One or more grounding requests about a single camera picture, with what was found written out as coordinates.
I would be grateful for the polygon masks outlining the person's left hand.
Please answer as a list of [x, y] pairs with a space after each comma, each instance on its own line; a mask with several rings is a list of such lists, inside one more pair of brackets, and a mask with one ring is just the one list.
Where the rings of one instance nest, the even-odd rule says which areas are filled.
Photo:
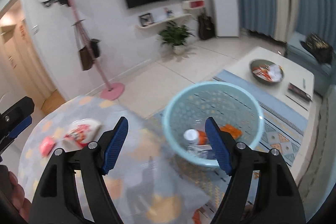
[[23, 187], [18, 183], [17, 177], [11, 171], [9, 171], [9, 180], [13, 187], [11, 202], [20, 216], [28, 222], [31, 202], [25, 197], [25, 191]]

